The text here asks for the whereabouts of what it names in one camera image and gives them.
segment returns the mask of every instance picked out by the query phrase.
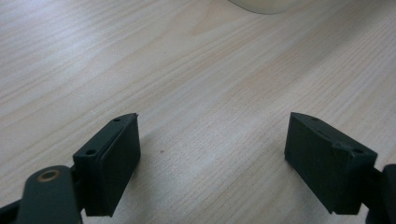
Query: screw hole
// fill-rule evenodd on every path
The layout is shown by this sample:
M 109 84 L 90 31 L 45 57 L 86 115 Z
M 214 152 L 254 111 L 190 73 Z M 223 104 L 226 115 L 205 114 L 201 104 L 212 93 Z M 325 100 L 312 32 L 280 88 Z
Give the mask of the screw hole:
M 61 174 L 61 172 L 59 170 L 48 170 L 48 171 L 44 172 L 43 174 L 41 174 L 37 178 L 37 181 L 38 182 L 48 182 L 48 181 L 55 179 L 60 174 Z
M 95 149 L 90 149 L 90 150 L 88 150 L 88 151 L 85 152 L 85 154 L 87 154 L 88 156 L 91 156 L 91 155 L 93 155 L 93 154 L 95 154 L 95 153 L 96 153 L 96 150 L 95 150 Z
M 358 148 L 353 148 L 352 151 L 353 151 L 354 153 L 357 153 L 357 154 L 362 154 L 362 153 L 364 153 L 363 150 L 358 149 Z

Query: wood grain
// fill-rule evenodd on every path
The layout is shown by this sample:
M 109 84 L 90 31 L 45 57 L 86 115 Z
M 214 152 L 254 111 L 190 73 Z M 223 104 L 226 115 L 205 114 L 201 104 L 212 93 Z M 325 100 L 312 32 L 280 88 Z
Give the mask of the wood grain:
M 0 1 L 0 206 L 110 119 L 142 159 L 113 218 L 85 223 L 363 223 L 329 215 L 284 161 L 291 111 L 396 162 L 396 2 Z

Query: wooden table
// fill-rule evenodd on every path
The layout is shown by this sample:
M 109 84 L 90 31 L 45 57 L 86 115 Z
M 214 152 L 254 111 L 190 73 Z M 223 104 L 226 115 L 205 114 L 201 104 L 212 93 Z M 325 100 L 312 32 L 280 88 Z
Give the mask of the wooden table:
M 138 169 L 114 217 L 85 223 L 363 223 L 285 162 L 291 111 L 396 162 L 394 0 L 0 2 L 0 206 L 136 112 Z

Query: light wood surface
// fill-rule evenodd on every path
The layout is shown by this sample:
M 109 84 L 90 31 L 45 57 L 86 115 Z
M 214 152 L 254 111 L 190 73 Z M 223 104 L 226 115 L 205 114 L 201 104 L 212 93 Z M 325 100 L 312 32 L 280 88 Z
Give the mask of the light wood surface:
M 110 119 L 142 158 L 113 218 L 85 223 L 363 223 L 330 215 L 284 160 L 291 111 L 396 162 L 396 2 L 0 1 L 0 206 Z

